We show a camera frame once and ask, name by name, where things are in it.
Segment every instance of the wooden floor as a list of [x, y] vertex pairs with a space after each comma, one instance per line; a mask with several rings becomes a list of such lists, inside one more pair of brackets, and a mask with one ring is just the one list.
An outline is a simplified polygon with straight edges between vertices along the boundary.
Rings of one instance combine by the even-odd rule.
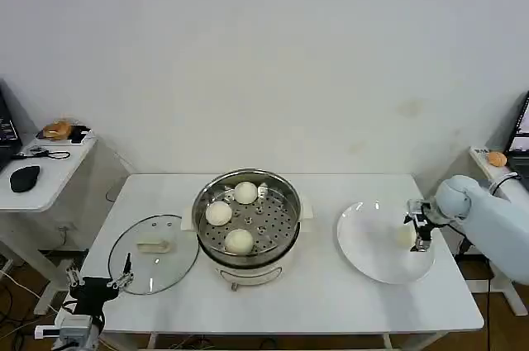
[[[480, 263], [462, 263], [461, 269], [467, 278], [486, 278], [488, 273]], [[12, 276], [34, 292], [41, 292], [45, 280], [32, 268], [25, 265], [15, 268]], [[8, 318], [4, 318], [9, 310], [10, 296], [12, 294], [12, 308]], [[529, 287], [517, 286], [522, 299], [529, 306]], [[486, 295], [474, 296], [479, 309], [485, 317]], [[499, 294], [492, 294], [491, 301], [491, 349], [493, 351], [529, 351], [529, 317], [516, 317], [512, 314], [505, 299]], [[13, 320], [29, 320], [39, 317], [32, 315], [35, 298], [27, 291], [17, 287], [8, 278], [0, 282], [0, 351], [50, 351], [52, 340], [34, 340], [32, 323], [6, 336], [22, 323]], [[52, 324], [53, 316], [42, 319], [39, 325]], [[145, 347], [148, 336], [138, 335], [139, 347]], [[393, 346], [402, 344], [406, 335], [393, 335]], [[182, 344], [188, 349], [365, 349], [382, 348], [379, 336], [276, 336], [265, 338], [258, 336], [160, 336], [158, 348], [168, 348], [171, 345]], [[477, 332], [451, 333], [430, 346], [428, 351], [441, 350], [473, 350], [487, 349], [487, 334], [485, 328]]]

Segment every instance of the desk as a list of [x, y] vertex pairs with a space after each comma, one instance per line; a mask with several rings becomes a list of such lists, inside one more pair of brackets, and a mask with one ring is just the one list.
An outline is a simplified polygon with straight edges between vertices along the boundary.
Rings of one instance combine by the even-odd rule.
[[[485, 147], [470, 147], [469, 154], [474, 162], [483, 171], [485, 177], [491, 182], [512, 172], [509, 167], [494, 167], [487, 161], [487, 153], [490, 150]], [[516, 179], [507, 180], [503, 183], [497, 193], [498, 197], [505, 198], [513, 204], [520, 206], [521, 208], [529, 212], [529, 192], [523, 185]], [[516, 289], [512, 285], [509, 278], [503, 273], [493, 267], [494, 278], [491, 280], [491, 292], [501, 292], [507, 299], [512, 311], [515, 315], [523, 316], [527, 315], [528, 311], [523, 304], [522, 299], [516, 292]], [[468, 281], [469, 288], [473, 293], [485, 293], [488, 288], [485, 286], [483, 281]]]
[[[50, 208], [95, 142], [95, 139], [91, 139], [86, 140], [83, 145], [46, 146], [49, 151], [68, 151], [70, 156], [67, 159], [15, 160], [0, 173], [0, 241], [50, 281], [37, 304], [36, 314], [45, 313], [47, 302], [58, 290], [67, 290], [66, 276], [33, 246], [34, 240], [26, 235], [21, 221], [14, 213], [42, 212]], [[31, 140], [22, 152], [26, 152], [34, 144], [35, 140]], [[29, 165], [41, 166], [36, 185], [29, 192], [13, 192], [9, 178], [19, 168]]]
[[[107, 277], [108, 256], [123, 231], [147, 216], [181, 216], [214, 177], [131, 175], [90, 249], [82, 275]], [[422, 349], [448, 331], [483, 326], [474, 298], [438, 230], [433, 237], [436, 261], [431, 271], [410, 285], [376, 282], [341, 255], [335, 239], [339, 215], [352, 203], [370, 198], [402, 204], [405, 211], [409, 198], [421, 197], [411, 176], [285, 177], [310, 200], [315, 219], [312, 231], [300, 234], [292, 267], [283, 277], [232, 292], [201, 250], [186, 277], [166, 291], [149, 296], [122, 293], [108, 302], [105, 333], [421, 333], [408, 347]]]

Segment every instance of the metal perforated tray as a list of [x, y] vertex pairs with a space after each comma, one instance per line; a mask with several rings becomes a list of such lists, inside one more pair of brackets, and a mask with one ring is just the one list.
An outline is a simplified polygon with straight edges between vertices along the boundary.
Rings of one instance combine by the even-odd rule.
[[[235, 186], [252, 182], [258, 197], [251, 204], [235, 201]], [[224, 201], [232, 209], [225, 225], [210, 225], [206, 209]], [[219, 263], [244, 268], [266, 264], [289, 249], [298, 236], [301, 203], [292, 185], [280, 176], [259, 169], [239, 169], [226, 173], [206, 185], [193, 204], [193, 223], [200, 244]], [[249, 254], [235, 255], [226, 251], [224, 239], [235, 229], [248, 230], [254, 237]]]

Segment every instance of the computer mouse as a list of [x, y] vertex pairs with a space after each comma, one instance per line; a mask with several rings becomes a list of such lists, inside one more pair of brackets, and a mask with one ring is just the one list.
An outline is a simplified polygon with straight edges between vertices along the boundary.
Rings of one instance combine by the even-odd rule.
[[30, 191], [35, 186], [36, 179], [40, 172], [41, 167], [39, 165], [17, 169], [9, 178], [11, 189], [14, 192]]

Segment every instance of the orange object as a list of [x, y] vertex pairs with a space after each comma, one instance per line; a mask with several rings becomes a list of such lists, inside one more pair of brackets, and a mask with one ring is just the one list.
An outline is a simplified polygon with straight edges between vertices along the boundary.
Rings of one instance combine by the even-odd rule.
[[72, 125], [67, 121], [57, 121], [45, 126], [43, 135], [46, 139], [65, 140], [72, 132]]
[[495, 167], [504, 167], [507, 164], [507, 157], [499, 151], [491, 151], [487, 153], [487, 161]]

